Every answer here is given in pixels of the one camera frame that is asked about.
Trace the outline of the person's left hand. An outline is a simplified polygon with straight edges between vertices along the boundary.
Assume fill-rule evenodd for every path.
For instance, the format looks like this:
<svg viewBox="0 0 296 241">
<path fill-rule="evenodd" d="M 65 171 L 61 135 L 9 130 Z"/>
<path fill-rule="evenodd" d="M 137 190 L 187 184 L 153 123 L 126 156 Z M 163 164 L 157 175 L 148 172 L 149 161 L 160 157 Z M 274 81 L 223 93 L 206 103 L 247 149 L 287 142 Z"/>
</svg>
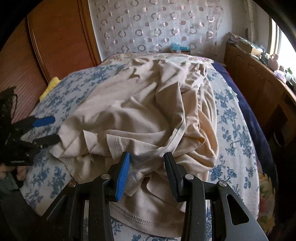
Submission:
<svg viewBox="0 0 296 241">
<path fill-rule="evenodd" d="M 1 164 L 0 165 L 1 180 L 4 180 L 8 173 L 14 174 L 17 180 L 23 181 L 27 176 L 27 167 L 26 166 L 9 167 L 9 166 L 6 166 L 5 164 Z"/>
</svg>

